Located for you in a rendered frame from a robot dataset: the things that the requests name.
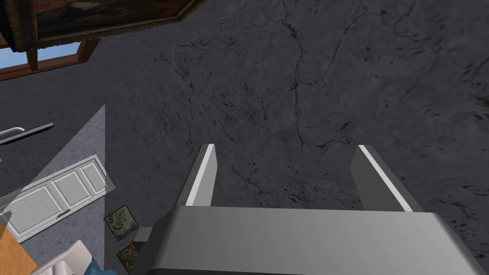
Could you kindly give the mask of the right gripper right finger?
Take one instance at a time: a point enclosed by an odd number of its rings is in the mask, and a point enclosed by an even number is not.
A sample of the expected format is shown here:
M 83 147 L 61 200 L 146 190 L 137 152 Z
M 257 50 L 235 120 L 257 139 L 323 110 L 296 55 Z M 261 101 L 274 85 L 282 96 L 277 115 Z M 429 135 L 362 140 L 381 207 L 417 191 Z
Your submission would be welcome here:
M 366 211 L 424 211 L 372 146 L 356 146 L 350 171 Z

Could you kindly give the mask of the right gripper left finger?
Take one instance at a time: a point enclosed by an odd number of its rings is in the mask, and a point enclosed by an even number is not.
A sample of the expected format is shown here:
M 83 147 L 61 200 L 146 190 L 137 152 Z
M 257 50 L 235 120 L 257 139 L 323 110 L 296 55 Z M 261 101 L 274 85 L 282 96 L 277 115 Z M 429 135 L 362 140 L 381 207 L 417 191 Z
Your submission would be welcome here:
M 216 173 L 215 144 L 203 144 L 175 205 L 177 207 L 209 207 L 212 201 Z

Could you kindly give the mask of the small dark framed picture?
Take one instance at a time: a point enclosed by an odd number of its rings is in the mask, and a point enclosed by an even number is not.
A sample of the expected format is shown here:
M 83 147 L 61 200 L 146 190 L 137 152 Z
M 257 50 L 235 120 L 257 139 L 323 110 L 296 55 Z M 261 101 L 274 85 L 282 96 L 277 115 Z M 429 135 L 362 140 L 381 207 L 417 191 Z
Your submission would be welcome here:
M 118 241 L 121 241 L 139 228 L 127 205 L 123 205 L 118 210 L 104 217 L 104 221 Z
M 117 258 L 128 274 L 130 274 L 133 269 L 137 257 L 138 249 L 134 243 L 130 243 L 127 247 L 117 253 Z

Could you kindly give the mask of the white panelled door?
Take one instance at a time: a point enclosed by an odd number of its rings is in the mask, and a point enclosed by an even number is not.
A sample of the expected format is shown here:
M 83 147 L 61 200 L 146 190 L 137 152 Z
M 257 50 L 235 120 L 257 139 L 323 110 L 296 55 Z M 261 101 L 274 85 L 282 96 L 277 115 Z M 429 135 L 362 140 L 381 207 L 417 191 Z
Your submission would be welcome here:
M 0 220 L 22 243 L 115 189 L 97 155 L 0 198 Z

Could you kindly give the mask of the white and blue furniture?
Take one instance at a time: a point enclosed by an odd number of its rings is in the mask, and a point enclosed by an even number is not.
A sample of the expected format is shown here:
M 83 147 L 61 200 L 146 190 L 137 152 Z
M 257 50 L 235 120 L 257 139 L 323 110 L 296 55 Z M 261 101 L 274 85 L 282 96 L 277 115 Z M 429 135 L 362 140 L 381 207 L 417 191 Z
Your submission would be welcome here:
M 113 269 L 102 269 L 82 241 L 78 240 L 30 275 L 117 275 L 117 273 Z

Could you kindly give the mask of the gold framed dark painting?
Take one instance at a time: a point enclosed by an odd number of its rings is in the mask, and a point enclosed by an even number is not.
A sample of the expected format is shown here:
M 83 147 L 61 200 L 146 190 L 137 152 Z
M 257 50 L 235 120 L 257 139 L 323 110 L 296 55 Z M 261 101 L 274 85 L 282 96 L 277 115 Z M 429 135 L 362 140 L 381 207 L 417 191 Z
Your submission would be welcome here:
M 0 38 L 14 52 L 180 22 L 207 0 L 0 0 Z

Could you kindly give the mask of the brown framed window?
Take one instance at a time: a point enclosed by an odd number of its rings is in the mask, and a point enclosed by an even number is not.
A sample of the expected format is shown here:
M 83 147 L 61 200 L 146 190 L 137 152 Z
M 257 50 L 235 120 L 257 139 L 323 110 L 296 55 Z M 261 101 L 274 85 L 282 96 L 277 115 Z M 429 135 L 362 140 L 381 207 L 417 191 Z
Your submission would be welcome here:
M 5 66 L 0 62 L 0 81 L 86 63 L 99 42 L 100 39 L 83 40 L 78 44 L 76 53 L 70 55 L 40 60 L 39 51 L 37 50 L 36 52 L 28 51 L 24 53 L 25 62 L 20 64 Z

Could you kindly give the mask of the orange wooden door leaf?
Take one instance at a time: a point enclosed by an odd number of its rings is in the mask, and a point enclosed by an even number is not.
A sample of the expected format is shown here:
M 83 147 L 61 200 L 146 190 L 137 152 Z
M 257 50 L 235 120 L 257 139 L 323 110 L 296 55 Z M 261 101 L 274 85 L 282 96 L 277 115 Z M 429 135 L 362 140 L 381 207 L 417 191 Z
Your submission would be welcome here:
M 31 275 L 38 266 L 0 220 L 0 275 Z

